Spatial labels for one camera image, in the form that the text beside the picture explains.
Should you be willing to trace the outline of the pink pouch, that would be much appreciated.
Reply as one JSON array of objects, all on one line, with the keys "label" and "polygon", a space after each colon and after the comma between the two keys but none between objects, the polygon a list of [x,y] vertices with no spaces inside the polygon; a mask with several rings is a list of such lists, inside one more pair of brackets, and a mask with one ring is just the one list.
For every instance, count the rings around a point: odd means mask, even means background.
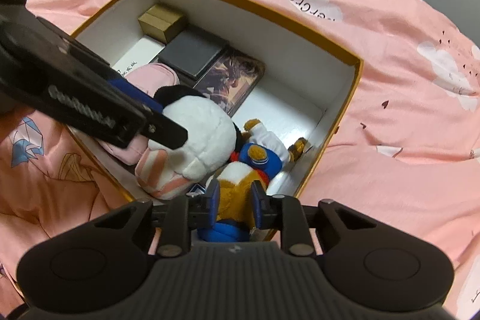
[{"label": "pink pouch", "polygon": [[[172,68],[162,63],[151,62],[129,72],[126,77],[109,79],[108,83],[134,101],[161,113],[163,107],[154,100],[155,93],[162,87],[178,85],[179,79]],[[126,149],[120,149],[101,140],[98,143],[126,166],[134,166],[145,152],[148,139],[138,135],[131,140]]]}]

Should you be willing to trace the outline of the brown plush with blue hat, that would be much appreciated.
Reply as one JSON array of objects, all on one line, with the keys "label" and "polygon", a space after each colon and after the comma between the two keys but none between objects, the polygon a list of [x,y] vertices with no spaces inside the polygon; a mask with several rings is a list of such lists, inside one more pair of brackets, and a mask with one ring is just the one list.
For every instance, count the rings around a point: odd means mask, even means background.
[{"label": "brown plush with blue hat", "polygon": [[301,157],[308,141],[301,137],[287,147],[258,119],[245,122],[243,144],[233,151],[230,162],[212,176],[220,185],[216,221],[199,228],[199,240],[213,243],[249,241],[256,228],[251,185],[258,181],[267,189],[273,179],[290,163]]}]

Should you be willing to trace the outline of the white glasses case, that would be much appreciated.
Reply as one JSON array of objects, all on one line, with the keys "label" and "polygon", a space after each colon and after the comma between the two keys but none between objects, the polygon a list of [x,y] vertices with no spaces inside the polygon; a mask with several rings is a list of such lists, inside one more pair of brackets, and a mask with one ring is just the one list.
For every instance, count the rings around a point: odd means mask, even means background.
[{"label": "white glasses case", "polygon": [[165,44],[149,36],[143,36],[116,61],[112,68],[121,76],[149,64],[165,48]]}]

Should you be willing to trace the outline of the white popcorn plush toy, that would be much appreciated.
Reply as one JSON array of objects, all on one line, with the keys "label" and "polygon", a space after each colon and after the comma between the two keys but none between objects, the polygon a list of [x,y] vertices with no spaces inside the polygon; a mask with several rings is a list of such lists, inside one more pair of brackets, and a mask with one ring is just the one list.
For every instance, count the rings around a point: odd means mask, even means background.
[{"label": "white popcorn plush toy", "polygon": [[154,99],[167,118],[185,128],[188,138],[178,149],[149,140],[135,176],[150,196],[168,201],[226,164],[244,140],[229,115],[194,88],[164,86],[155,92]]}]

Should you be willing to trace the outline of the small brown cardboard box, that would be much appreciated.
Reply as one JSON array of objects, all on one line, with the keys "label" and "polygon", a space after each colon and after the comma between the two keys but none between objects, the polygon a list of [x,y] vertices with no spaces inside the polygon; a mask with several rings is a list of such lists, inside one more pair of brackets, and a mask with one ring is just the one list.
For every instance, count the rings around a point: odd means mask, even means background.
[{"label": "small brown cardboard box", "polygon": [[188,24],[182,12],[163,4],[154,4],[137,21],[145,35],[163,44],[171,42]]}]

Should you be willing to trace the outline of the dark grey box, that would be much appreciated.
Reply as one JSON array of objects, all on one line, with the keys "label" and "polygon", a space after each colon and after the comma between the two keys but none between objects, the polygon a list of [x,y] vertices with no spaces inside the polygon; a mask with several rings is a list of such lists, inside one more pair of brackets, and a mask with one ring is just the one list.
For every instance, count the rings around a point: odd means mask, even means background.
[{"label": "dark grey box", "polygon": [[155,60],[196,81],[225,51],[227,45],[227,40],[189,25],[157,54]]}]

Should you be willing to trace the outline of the anime print card box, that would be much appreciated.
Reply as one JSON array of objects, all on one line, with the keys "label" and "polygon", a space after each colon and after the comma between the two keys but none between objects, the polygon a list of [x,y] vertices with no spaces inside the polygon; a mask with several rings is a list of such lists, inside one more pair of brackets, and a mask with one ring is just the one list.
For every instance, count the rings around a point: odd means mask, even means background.
[{"label": "anime print card box", "polygon": [[260,60],[228,46],[194,88],[232,117],[264,72]]}]

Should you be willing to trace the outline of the orange cardboard storage box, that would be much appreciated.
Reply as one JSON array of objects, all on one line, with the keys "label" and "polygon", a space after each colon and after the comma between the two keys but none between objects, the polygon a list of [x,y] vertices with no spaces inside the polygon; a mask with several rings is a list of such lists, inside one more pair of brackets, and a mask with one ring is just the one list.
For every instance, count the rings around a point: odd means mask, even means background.
[{"label": "orange cardboard storage box", "polygon": [[112,0],[77,40],[104,59],[115,87],[136,89],[183,127],[124,148],[75,132],[124,197],[156,205],[199,198],[217,209],[199,240],[260,239],[251,187],[296,196],[342,118],[362,61],[320,33],[248,0]]}]

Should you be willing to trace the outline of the pink cloud-print duvet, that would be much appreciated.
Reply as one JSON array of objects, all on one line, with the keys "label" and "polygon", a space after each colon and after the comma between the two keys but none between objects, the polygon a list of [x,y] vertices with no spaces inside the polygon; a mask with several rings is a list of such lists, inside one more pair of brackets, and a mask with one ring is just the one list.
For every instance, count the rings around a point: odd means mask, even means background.
[{"label": "pink cloud-print duvet", "polygon": [[[110,1],[26,8],[77,40]],[[422,0],[248,1],[362,61],[342,118],[293,196],[300,218],[231,243],[199,240],[204,226],[162,226],[169,202],[125,198],[75,138],[80,130],[23,106],[1,115],[3,313],[479,317],[479,48]]]}]

